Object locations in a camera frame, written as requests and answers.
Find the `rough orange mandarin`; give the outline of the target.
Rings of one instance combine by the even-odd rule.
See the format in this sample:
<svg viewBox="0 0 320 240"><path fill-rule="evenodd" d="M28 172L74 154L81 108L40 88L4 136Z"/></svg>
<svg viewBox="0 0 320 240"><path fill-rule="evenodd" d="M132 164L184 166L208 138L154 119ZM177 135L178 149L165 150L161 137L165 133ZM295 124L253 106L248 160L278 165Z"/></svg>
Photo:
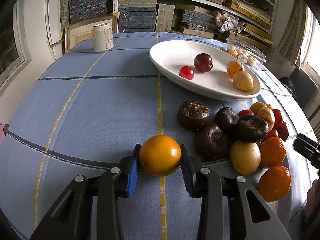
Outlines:
<svg viewBox="0 0 320 240"><path fill-rule="evenodd" d="M262 168L271 168L282 164L286 157L286 146L283 139L271 137L259 146Z"/></svg>
<svg viewBox="0 0 320 240"><path fill-rule="evenodd" d="M268 203L283 198L291 187L291 174L285 166L269 168L260 178L258 192Z"/></svg>

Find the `rough orange mandarin front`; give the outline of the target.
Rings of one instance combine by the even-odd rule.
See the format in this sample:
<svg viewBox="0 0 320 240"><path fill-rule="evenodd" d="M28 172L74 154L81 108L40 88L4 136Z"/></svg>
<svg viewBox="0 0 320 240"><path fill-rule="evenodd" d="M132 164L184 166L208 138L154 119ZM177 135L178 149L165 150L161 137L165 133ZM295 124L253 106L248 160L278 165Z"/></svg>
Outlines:
<svg viewBox="0 0 320 240"><path fill-rule="evenodd" d="M258 192L268 203L283 198L291 187L291 174L285 166L269 168L260 178Z"/></svg>

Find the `smooth yellow orange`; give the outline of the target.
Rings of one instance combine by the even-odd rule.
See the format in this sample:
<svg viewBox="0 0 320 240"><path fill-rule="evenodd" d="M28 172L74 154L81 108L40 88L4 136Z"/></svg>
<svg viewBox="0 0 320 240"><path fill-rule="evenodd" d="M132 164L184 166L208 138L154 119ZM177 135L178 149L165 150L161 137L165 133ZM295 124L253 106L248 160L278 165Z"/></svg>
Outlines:
<svg viewBox="0 0 320 240"><path fill-rule="evenodd" d="M141 168L151 176L165 177L176 171L181 162L181 148L169 136L156 135L142 145L139 155Z"/></svg>

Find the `small red tomato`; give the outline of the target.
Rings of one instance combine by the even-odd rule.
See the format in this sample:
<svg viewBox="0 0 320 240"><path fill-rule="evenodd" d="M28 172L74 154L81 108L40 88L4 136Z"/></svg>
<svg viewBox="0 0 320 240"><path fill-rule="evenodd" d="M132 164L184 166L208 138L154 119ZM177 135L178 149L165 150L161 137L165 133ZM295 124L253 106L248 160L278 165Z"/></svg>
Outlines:
<svg viewBox="0 0 320 240"><path fill-rule="evenodd" d="M189 66L182 66L178 71L179 76L187 79L192 80L194 78L194 70Z"/></svg>

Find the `dark red plum pile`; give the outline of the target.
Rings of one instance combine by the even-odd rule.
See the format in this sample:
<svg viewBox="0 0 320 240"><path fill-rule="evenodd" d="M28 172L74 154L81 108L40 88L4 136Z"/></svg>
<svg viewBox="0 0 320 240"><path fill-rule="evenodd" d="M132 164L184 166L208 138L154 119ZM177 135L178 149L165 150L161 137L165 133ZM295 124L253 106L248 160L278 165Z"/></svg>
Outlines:
<svg viewBox="0 0 320 240"><path fill-rule="evenodd" d="M278 132L279 138L281 138L283 141L287 141L289 137L289 130L285 121L279 127L276 128L276 131Z"/></svg>

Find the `red cherry tomato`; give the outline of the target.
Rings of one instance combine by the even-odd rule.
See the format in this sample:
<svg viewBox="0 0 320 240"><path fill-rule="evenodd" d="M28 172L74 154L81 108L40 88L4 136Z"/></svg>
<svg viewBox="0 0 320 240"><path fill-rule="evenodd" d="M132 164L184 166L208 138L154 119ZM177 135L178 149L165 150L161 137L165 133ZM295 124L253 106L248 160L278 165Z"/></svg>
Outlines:
<svg viewBox="0 0 320 240"><path fill-rule="evenodd" d="M274 114L274 128L278 128L283 123L283 115L279 109L272 109Z"/></svg>

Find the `striped yellow pepino fruit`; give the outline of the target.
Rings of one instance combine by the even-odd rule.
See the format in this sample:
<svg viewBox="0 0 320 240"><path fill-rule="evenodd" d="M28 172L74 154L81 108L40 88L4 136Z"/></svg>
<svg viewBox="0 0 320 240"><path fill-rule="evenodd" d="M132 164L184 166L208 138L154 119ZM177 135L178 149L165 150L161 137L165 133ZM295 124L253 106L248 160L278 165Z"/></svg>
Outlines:
<svg viewBox="0 0 320 240"><path fill-rule="evenodd" d="M257 116L263 118L267 122L269 131L271 131L274 128L275 117L273 111L270 108L261 108Z"/></svg>

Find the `large yellow round fruit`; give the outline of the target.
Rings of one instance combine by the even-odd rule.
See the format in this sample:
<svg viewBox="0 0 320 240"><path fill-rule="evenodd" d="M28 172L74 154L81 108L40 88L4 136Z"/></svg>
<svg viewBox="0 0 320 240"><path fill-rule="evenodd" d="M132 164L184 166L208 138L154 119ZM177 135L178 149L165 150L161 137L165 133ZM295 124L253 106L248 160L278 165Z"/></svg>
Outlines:
<svg viewBox="0 0 320 240"><path fill-rule="evenodd" d="M253 173L261 161L261 153L256 143L237 141L231 146L230 160L240 174Z"/></svg>

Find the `dark water chestnut top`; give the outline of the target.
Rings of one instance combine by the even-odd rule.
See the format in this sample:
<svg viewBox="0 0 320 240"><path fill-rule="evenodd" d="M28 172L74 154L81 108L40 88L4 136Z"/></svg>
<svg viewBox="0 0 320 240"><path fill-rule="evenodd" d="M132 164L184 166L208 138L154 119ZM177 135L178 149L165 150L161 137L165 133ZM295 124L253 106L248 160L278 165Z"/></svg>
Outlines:
<svg viewBox="0 0 320 240"><path fill-rule="evenodd" d="M262 141L269 133L268 123L255 115L244 115L236 124L236 137L246 143Z"/></svg>

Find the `olive orange round fruit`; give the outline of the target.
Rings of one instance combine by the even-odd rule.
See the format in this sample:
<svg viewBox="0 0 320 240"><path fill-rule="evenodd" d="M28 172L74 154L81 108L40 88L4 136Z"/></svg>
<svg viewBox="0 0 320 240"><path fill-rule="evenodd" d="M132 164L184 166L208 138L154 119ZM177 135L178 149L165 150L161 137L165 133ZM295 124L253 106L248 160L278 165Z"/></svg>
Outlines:
<svg viewBox="0 0 320 240"><path fill-rule="evenodd" d="M252 104L249 108L250 111L253 112L254 115L257 115L262 108L265 108L266 104L263 102L256 102Z"/></svg>

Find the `red tomato in pile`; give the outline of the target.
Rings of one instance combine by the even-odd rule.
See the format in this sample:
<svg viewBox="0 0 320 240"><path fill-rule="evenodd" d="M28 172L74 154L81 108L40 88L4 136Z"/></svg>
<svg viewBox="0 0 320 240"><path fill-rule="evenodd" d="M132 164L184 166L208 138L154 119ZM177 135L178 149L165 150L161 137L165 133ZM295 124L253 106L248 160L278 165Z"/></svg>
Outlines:
<svg viewBox="0 0 320 240"><path fill-rule="evenodd" d="M250 109L243 109L238 113L238 117L246 116L246 115L254 115L253 111Z"/></svg>

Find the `dark water chestnut front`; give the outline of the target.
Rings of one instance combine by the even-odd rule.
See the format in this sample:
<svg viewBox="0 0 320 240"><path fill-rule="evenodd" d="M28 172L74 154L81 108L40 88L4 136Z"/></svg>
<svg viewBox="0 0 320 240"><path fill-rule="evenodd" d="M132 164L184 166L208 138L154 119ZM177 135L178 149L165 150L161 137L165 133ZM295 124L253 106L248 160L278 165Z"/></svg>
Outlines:
<svg viewBox="0 0 320 240"><path fill-rule="evenodd" d="M216 124L207 124L195 135L195 150L203 159L223 159L228 155L226 136Z"/></svg>

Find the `yellow round fruit in bowl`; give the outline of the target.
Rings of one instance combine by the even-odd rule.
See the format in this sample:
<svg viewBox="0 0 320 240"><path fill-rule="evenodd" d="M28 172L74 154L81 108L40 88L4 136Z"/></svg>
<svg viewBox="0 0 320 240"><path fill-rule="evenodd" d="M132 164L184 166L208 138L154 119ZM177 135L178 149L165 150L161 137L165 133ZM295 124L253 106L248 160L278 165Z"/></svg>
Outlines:
<svg viewBox="0 0 320 240"><path fill-rule="evenodd" d="M233 76L233 85L240 90L250 91L253 88L253 77L247 71L236 72Z"/></svg>

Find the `clear plastic fruit box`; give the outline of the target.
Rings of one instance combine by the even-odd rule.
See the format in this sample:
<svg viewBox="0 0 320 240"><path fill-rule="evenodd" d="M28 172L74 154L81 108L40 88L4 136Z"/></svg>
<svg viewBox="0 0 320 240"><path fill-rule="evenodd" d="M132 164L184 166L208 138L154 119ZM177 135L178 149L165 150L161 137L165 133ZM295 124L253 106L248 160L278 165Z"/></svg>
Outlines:
<svg viewBox="0 0 320 240"><path fill-rule="evenodd" d="M245 51L249 56L255 57L261 64L266 63L266 55L259 48L256 48L247 42L240 41L237 38L229 37L227 38L227 44L229 46L234 46L235 49L241 49L242 51Z"/></svg>

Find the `blue checked tablecloth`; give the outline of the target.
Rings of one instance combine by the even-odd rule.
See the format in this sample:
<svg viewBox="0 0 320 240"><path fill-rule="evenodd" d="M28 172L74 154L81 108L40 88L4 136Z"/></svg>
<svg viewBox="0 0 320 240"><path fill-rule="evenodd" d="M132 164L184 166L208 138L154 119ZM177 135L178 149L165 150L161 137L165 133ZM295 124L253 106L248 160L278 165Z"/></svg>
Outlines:
<svg viewBox="0 0 320 240"><path fill-rule="evenodd" d="M318 176L292 143L297 133L316 137L279 80L264 66L253 68L261 84L257 98L217 101L159 78L149 49L168 40L222 47L219 42L170 33L118 33L113 39L109 52L95 53L87 40L55 61L10 122L1 150L1 210L19 237L31 237L36 220L77 175L103 174L159 131L195 155L194 136L180 126L177 111L197 100L212 114L224 106L239 112L257 101L282 111L290 133L283 165L292 185L269 207L291 238L300 239L307 191ZM164 179L139 173L132 197L120 198L119 206L125 239L196 239L201 199L189 197L180 168Z"/></svg>

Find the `striped pepino in bowl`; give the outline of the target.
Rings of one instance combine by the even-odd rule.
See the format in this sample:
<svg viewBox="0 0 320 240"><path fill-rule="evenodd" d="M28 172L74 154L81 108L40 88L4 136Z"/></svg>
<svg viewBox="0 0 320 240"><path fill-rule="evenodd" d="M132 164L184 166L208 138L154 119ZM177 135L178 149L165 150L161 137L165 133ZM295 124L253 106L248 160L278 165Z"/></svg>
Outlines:
<svg viewBox="0 0 320 240"><path fill-rule="evenodd" d="M233 78L233 76L237 72L245 70L244 65L240 61L230 61L227 64L226 69L227 69L228 76L231 77L231 78Z"/></svg>

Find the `dark brown water chestnut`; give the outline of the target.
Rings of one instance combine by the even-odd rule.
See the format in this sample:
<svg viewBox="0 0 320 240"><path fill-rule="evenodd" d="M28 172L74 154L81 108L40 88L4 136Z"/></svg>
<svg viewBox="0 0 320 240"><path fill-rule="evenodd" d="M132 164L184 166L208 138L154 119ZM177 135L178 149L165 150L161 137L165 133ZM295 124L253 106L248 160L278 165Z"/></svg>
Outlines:
<svg viewBox="0 0 320 240"><path fill-rule="evenodd" d="M180 105L177 119L183 128L196 132L210 122L210 110L199 101L186 101Z"/></svg>

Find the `white oval bowl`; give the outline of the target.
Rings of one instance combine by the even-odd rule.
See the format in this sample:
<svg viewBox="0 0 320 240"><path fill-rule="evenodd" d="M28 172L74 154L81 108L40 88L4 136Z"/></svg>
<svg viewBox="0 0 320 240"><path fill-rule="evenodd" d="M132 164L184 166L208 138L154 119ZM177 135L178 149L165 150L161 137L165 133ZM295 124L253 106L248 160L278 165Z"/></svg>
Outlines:
<svg viewBox="0 0 320 240"><path fill-rule="evenodd" d="M194 67L194 59L200 53L209 54L213 59L213 68L201 73ZM249 92L237 89L227 74L227 64L235 57L227 52L195 41L169 40L159 42L149 50L149 58L156 68L177 85L208 98L222 101L244 101L257 97L261 91L259 79L245 66L245 71L253 77L254 85ZM182 66L194 70L194 78L187 80L179 76Z"/></svg>

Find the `pink plastic bag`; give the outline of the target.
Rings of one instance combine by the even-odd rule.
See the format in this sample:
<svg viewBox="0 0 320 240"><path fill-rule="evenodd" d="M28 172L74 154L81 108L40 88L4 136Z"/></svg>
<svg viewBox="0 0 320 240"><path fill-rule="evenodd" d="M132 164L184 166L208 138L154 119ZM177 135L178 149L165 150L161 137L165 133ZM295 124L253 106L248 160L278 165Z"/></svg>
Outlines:
<svg viewBox="0 0 320 240"><path fill-rule="evenodd" d="M212 12L214 16L215 25L220 33L225 33L227 31L235 31L240 33L245 28L245 22L241 21L238 16L229 14L224 10L214 10Z"/></svg>

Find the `framed picture leaning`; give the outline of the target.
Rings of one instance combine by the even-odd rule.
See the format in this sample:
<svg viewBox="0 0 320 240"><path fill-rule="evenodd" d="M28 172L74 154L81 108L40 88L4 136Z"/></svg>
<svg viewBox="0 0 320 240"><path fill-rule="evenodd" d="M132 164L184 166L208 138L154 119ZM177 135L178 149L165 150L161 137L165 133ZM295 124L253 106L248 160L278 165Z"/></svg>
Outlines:
<svg viewBox="0 0 320 240"><path fill-rule="evenodd" d="M112 26L113 33L119 29L120 13L98 15L75 24L69 24L65 27L65 51L69 52L79 42L92 38L91 31L93 25L109 23Z"/></svg>

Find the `white drink can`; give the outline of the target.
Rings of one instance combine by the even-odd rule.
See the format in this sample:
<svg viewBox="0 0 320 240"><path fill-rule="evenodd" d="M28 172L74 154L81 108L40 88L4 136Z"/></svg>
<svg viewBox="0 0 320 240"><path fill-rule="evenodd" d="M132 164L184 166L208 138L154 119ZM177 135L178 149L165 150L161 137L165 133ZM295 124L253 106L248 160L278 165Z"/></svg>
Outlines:
<svg viewBox="0 0 320 240"><path fill-rule="evenodd" d="M96 24L92 28L92 41L95 52L113 48L113 29L110 23Z"/></svg>

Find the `window frame left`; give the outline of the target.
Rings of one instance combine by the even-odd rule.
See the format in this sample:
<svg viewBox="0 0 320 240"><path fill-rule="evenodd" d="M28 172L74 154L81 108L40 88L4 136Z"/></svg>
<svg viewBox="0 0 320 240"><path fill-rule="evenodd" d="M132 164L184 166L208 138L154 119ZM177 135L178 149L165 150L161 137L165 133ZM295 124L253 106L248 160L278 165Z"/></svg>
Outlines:
<svg viewBox="0 0 320 240"><path fill-rule="evenodd" d="M7 87L31 62L24 24L24 0L1 14L1 86Z"/></svg>

